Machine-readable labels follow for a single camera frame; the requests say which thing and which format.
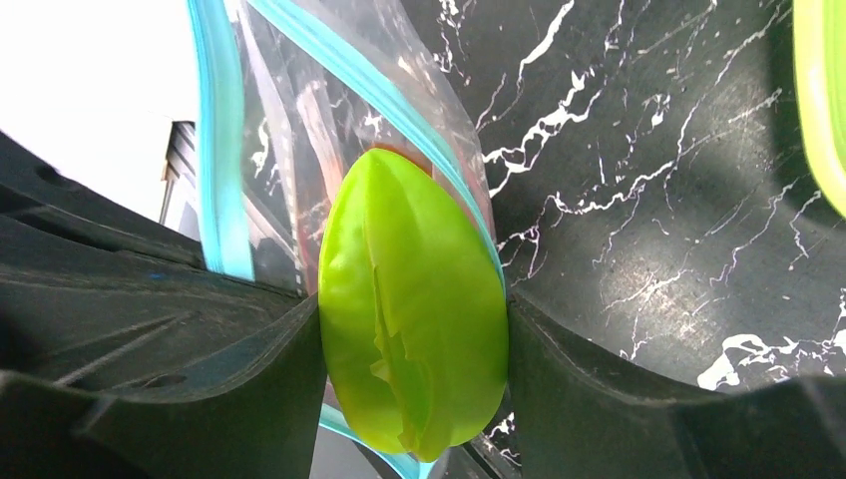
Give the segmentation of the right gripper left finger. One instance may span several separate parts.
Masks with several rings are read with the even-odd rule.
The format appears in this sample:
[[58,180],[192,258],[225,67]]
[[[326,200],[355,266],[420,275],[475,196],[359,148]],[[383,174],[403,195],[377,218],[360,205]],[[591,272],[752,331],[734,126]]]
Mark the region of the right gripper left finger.
[[324,378],[313,299],[2,138],[3,477],[305,478]]

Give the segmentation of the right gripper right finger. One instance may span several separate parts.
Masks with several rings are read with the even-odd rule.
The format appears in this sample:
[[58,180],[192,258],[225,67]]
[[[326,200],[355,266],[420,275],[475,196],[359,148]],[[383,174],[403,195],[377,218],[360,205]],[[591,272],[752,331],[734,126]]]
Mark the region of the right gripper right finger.
[[845,381],[725,394],[637,366],[508,302],[509,386],[526,478],[841,478]]

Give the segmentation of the light green pepper toy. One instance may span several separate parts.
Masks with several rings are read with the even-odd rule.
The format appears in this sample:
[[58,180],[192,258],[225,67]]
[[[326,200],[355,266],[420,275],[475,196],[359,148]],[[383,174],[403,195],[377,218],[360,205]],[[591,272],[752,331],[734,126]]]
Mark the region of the light green pepper toy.
[[496,268],[462,208],[393,151],[365,152],[341,184],[318,308],[329,379],[368,446],[431,462],[499,408],[509,327]]

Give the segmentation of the clear zip top bag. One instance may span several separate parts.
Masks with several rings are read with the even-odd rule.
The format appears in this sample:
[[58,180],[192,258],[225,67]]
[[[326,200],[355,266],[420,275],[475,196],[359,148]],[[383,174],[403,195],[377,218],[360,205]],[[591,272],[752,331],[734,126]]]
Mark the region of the clear zip top bag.
[[[316,300],[327,220],[367,151],[419,166],[475,225],[506,282],[479,138],[398,1],[191,1],[199,71],[200,238],[207,267]],[[446,456],[368,446],[336,404],[321,427],[402,478]]]

